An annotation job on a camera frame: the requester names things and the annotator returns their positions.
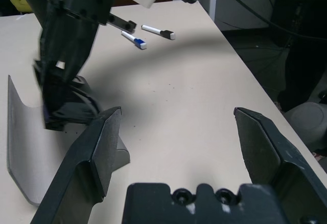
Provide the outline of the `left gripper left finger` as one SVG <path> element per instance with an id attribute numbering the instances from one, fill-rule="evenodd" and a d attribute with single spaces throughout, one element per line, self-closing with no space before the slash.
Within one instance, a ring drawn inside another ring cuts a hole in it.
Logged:
<path id="1" fill-rule="evenodd" d="M 88 223 L 108 192 L 120 121 L 119 106 L 103 111 L 72 143 L 32 223 Z"/>

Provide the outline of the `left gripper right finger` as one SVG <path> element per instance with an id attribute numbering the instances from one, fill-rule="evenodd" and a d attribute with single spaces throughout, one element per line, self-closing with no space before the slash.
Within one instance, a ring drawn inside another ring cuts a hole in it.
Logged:
<path id="1" fill-rule="evenodd" d="M 233 114 L 252 183 L 273 188 L 290 223 L 326 223 L 326 187 L 298 149 L 262 114 Z"/>

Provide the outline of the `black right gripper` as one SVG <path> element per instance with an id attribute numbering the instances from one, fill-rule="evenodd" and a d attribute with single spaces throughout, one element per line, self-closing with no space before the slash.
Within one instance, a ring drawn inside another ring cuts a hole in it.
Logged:
<path id="1" fill-rule="evenodd" d="M 130 34 L 136 23 L 110 13 L 114 0 L 43 0 L 65 14 L 87 21 L 59 21 L 55 28 L 55 62 L 65 63 L 61 80 L 71 81 L 88 59 L 100 25 L 110 24 Z"/>

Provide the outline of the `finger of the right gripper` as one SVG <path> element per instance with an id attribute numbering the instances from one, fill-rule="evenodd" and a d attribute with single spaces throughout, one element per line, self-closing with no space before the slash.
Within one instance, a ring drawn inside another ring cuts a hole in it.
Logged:
<path id="1" fill-rule="evenodd" d="M 46 129 L 63 129 L 66 122 L 60 112 L 64 105 L 66 87 L 64 70 L 57 67 L 65 63 L 66 44 L 63 31 L 55 27 L 43 27 L 40 36 L 40 87 L 43 99 L 43 116 Z"/>

